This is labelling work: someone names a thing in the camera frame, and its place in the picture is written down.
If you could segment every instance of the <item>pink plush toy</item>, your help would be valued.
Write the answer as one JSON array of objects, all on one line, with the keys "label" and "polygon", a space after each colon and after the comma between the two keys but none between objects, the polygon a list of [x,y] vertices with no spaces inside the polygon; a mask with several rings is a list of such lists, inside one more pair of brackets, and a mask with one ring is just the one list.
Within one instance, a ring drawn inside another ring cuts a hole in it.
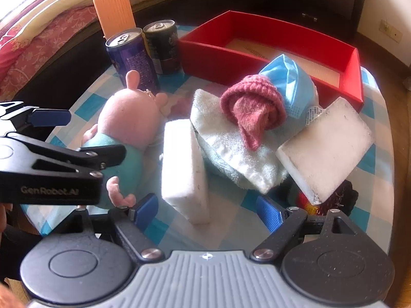
[{"label": "pink plush toy", "polygon": [[157,134],[163,118],[160,109],[168,101],[165,93],[154,96],[149,91],[138,90],[139,81],[139,73],[129,71],[126,75],[127,88],[108,99],[97,124],[83,136],[84,147],[126,147],[127,154],[120,165],[101,171],[107,190],[102,189],[97,206],[104,209],[113,205],[132,207],[136,203],[134,193],[143,175],[143,153]]}]

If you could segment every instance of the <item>pink floral fabric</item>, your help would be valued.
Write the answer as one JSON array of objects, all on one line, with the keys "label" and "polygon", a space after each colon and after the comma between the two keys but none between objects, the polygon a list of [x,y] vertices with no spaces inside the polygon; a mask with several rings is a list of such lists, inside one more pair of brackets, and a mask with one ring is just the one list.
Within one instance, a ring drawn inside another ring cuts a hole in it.
[{"label": "pink floral fabric", "polygon": [[12,27],[0,40],[0,102],[11,100],[73,35],[97,18],[93,6],[58,15],[38,36],[18,42]]}]

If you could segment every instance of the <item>white foam block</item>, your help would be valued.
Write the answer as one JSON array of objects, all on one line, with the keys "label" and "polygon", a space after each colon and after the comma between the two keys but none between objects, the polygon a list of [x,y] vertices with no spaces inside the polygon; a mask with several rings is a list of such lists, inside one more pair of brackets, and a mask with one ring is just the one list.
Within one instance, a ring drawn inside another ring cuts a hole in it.
[{"label": "white foam block", "polygon": [[318,205],[347,178],[372,143],[367,124],[339,97],[276,155],[309,202]]},{"label": "white foam block", "polygon": [[209,223],[206,171],[189,119],[166,123],[163,154],[163,199],[192,224]]}]

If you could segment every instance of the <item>drawer handle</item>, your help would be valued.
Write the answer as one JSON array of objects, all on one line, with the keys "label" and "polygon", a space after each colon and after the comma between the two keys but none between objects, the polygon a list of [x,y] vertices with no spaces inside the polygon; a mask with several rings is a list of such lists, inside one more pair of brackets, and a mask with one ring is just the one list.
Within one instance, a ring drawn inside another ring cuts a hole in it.
[{"label": "drawer handle", "polygon": [[306,14],[306,13],[301,13],[301,15],[302,15],[304,18],[311,18],[314,22],[317,22],[317,17],[308,15],[308,14]]}]

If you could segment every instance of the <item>red box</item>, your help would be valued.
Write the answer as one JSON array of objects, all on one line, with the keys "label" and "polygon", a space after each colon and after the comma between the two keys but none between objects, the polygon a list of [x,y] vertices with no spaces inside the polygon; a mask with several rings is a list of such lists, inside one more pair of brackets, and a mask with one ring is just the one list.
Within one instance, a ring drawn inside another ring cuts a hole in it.
[{"label": "red box", "polygon": [[226,86],[272,60],[260,51],[273,57],[285,52],[311,76],[322,107],[339,96],[358,112],[364,104],[358,50],[303,26],[227,11],[183,36],[179,47],[185,73]]}]

